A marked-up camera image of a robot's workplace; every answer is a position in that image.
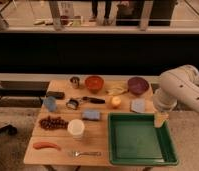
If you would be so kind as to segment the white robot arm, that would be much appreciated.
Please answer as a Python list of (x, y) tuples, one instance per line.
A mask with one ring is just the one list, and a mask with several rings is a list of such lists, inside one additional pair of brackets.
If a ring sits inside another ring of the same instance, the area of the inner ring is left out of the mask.
[(156, 109), (154, 127), (160, 128), (180, 101), (199, 113), (199, 71), (193, 65), (183, 65), (163, 72), (158, 78), (159, 88), (152, 96)]

